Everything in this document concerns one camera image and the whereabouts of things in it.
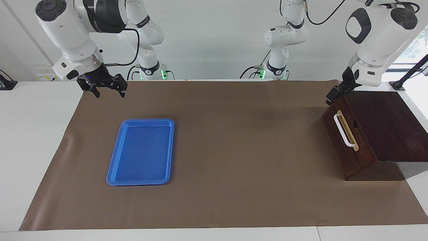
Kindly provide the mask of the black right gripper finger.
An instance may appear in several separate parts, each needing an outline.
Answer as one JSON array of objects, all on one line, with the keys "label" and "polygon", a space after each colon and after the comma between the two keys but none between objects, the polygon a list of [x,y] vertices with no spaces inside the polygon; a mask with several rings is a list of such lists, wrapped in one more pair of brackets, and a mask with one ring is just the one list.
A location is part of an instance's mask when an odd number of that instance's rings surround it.
[{"label": "black right gripper finger", "polygon": [[122,75],[115,75],[111,77],[111,88],[116,90],[122,98],[125,97],[125,92],[127,91],[127,82]]},{"label": "black right gripper finger", "polygon": [[92,93],[96,98],[100,98],[100,92],[98,91],[96,86],[83,86],[81,89],[85,92]]}]

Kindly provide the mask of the black clamp stand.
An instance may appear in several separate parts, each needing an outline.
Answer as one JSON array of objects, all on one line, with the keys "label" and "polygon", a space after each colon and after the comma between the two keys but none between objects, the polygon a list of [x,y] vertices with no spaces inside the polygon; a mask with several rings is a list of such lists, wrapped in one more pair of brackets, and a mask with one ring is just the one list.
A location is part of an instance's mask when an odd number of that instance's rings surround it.
[{"label": "black clamp stand", "polygon": [[428,63],[428,54],[426,54],[413,68],[411,68],[402,78],[400,78],[398,81],[390,81],[389,84],[394,90],[397,91],[405,91],[403,85],[405,81],[407,81],[410,78],[413,78],[416,72],[422,73],[425,69],[422,69],[422,67]]}]

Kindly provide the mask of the dark wooden cabinet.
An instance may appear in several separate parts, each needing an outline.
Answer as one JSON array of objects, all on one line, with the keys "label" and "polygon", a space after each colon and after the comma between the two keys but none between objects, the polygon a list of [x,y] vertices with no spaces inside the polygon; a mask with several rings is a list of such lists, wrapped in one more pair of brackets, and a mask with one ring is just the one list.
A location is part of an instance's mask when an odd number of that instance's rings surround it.
[{"label": "dark wooden cabinet", "polygon": [[362,176],[401,181],[428,171],[428,133],[397,92],[352,91],[346,97],[374,162]]}]

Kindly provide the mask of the bright window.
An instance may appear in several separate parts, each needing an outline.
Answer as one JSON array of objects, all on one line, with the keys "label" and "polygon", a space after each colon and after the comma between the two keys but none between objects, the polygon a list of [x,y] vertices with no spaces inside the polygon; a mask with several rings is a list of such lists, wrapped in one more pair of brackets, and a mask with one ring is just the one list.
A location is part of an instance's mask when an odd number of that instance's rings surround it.
[{"label": "bright window", "polygon": [[428,25],[415,37],[406,49],[393,61],[386,73],[407,73],[428,54]]}]

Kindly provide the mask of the blue plastic tray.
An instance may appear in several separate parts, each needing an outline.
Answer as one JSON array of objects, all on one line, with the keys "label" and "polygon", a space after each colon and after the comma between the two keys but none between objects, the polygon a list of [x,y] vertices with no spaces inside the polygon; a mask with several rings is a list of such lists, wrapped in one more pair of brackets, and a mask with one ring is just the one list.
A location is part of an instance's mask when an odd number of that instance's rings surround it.
[{"label": "blue plastic tray", "polygon": [[174,131],[175,123],[169,118],[123,121],[106,182],[110,186],[166,184],[172,168]]}]

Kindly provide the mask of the brown table mat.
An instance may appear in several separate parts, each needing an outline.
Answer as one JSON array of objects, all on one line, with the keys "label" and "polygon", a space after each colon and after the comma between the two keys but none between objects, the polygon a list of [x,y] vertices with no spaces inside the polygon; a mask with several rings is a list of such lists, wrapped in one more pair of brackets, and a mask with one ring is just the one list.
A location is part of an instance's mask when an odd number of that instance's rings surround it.
[{"label": "brown table mat", "polygon": [[[20,226],[55,229],[427,224],[406,181],[345,181],[322,114],[337,81],[131,81],[84,92]],[[126,119],[175,123],[163,185],[110,186]]]}]

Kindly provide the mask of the white wall socket box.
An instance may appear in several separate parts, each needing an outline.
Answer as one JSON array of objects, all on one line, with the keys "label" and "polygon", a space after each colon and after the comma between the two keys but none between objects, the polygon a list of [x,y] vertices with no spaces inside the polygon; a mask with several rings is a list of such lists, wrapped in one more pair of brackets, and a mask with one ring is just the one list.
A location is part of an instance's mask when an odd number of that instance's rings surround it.
[{"label": "white wall socket box", "polygon": [[36,65],[36,76],[40,81],[66,81],[53,69],[52,65]]}]

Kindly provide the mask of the black desk mount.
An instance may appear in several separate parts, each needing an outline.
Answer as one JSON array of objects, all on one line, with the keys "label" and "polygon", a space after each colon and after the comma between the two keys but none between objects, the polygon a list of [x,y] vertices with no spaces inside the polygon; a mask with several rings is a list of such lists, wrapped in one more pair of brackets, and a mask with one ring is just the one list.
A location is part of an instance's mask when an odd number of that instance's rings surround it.
[{"label": "black desk mount", "polygon": [[0,90],[13,90],[17,81],[13,80],[9,74],[0,69]]}]

